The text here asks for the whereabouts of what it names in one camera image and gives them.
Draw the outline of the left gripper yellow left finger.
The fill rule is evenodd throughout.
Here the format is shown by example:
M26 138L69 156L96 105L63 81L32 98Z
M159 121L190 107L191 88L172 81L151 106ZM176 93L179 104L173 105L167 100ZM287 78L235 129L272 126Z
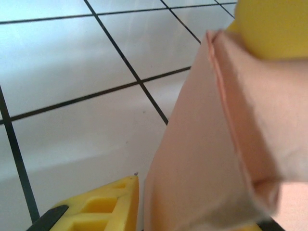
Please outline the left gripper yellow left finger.
M128 176L57 203L30 231L135 231L139 178Z

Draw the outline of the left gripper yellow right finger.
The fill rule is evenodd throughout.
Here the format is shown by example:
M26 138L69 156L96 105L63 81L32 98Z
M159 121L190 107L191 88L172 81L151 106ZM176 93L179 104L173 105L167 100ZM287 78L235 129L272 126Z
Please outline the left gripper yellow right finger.
M275 220L270 218L269 220L259 221L252 225L252 231L284 231L284 228L280 226Z

